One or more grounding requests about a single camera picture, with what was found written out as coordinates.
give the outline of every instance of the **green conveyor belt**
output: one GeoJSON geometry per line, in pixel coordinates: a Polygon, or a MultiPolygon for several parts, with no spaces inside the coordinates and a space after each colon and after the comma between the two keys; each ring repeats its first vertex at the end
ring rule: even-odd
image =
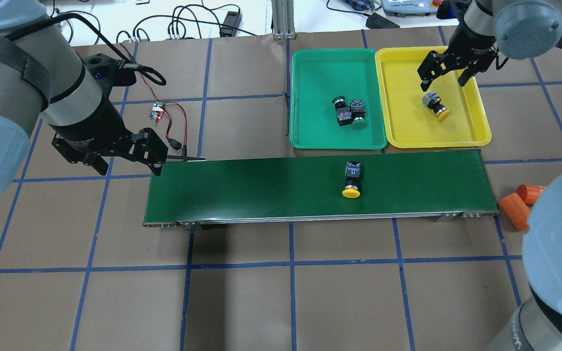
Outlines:
{"type": "Polygon", "coordinates": [[[169,162],[151,177],[144,225],[497,213],[478,150],[169,162]],[[348,160],[361,196],[342,197],[348,160]]]}

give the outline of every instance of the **orange object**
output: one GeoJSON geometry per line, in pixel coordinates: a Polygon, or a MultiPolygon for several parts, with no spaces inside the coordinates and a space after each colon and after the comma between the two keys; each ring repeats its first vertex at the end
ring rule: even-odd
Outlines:
{"type": "Polygon", "coordinates": [[[524,200],[525,204],[534,205],[537,198],[546,190],[546,187],[531,186],[529,184],[522,184],[517,187],[517,194],[524,200]]]}
{"type": "Polygon", "coordinates": [[[511,223],[513,223],[518,232],[528,229],[528,224],[526,222],[530,215],[530,209],[517,193],[512,193],[498,201],[498,207],[506,214],[506,217],[511,220],[511,223]]]}

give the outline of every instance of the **black power adapter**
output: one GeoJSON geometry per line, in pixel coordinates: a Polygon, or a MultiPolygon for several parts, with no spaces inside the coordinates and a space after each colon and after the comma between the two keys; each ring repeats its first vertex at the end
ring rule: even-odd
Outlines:
{"type": "Polygon", "coordinates": [[[225,16],[225,21],[222,23],[224,26],[221,27],[221,37],[234,37],[237,33],[237,27],[241,23],[241,12],[228,11],[227,16],[225,16]]]}

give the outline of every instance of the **plastic tray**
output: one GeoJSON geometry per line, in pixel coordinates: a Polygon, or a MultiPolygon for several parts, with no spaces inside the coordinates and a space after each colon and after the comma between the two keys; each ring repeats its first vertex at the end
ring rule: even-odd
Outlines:
{"type": "Polygon", "coordinates": [[[376,55],[377,74],[388,141],[395,147],[484,146],[491,141],[489,122],[472,78],[464,87],[457,83],[460,72],[437,78],[429,91],[442,98],[452,111],[439,121],[433,111],[422,106],[417,69],[428,54],[443,47],[396,47],[380,49],[376,55]]]}
{"type": "Polygon", "coordinates": [[[297,149],[377,150],[387,144],[375,51],[370,49],[299,50],[292,56],[290,142],[297,149]],[[361,99],[366,127],[340,127],[331,100],[361,99]]]}

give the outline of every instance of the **yellow cap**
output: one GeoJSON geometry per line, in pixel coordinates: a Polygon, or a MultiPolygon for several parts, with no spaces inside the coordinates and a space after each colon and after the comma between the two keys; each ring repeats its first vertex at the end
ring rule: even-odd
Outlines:
{"type": "Polygon", "coordinates": [[[344,195],[344,197],[347,197],[347,198],[357,198],[357,197],[359,197],[359,195],[361,195],[361,193],[359,193],[359,190],[357,190],[357,189],[348,188],[348,189],[344,189],[341,192],[341,195],[344,195]]]}
{"type": "Polygon", "coordinates": [[[448,117],[450,115],[451,111],[450,110],[446,110],[443,111],[443,113],[439,114],[439,117],[437,117],[437,120],[444,120],[446,119],[446,117],[448,117]]]}

